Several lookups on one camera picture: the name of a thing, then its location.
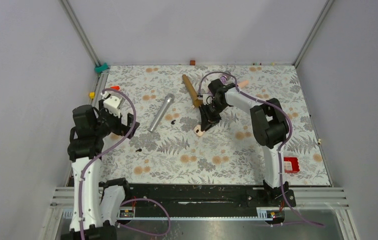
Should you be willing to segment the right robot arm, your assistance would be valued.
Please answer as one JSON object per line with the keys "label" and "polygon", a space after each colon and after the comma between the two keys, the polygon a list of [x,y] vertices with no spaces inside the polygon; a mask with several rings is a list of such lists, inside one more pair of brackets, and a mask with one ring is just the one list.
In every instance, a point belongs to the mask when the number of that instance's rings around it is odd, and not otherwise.
{"label": "right robot arm", "polygon": [[225,85],[220,79],[208,85],[212,100],[199,106],[201,123],[194,128],[200,137],[222,119],[220,114],[227,107],[236,107],[250,116],[252,134],[262,147],[264,157],[264,201],[270,206],[292,207],[289,183],[283,180],[283,146],[290,132],[287,118],[276,98],[257,101],[240,92],[234,83]]}

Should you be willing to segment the beige charging case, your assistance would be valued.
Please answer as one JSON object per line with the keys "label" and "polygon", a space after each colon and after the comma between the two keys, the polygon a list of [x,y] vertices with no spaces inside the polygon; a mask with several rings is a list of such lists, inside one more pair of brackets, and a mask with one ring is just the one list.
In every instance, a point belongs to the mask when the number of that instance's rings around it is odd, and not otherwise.
{"label": "beige charging case", "polygon": [[198,137],[202,137],[205,132],[201,130],[201,126],[200,125],[196,125],[193,129],[194,133],[198,136]]}

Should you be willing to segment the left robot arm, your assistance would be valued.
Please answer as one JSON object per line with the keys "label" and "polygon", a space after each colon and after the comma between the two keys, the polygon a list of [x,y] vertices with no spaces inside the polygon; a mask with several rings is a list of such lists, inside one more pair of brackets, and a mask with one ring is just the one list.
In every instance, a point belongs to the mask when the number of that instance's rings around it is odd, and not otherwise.
{"label": "left robot arm", "polygon": [[67,153],[73,177],[73,211],[69,232],[62,240],[113,240],[117,237],[115,223],[120,205],[132,200],[129,182],[116,178],[100,182],[104,138],[110,134],[131,139],[139,122],[132,113],[122,123],[120,111],[124,100],[116,96],[101,99],[99,107],[89,104],[72,111],[74,127],[70,130]]}

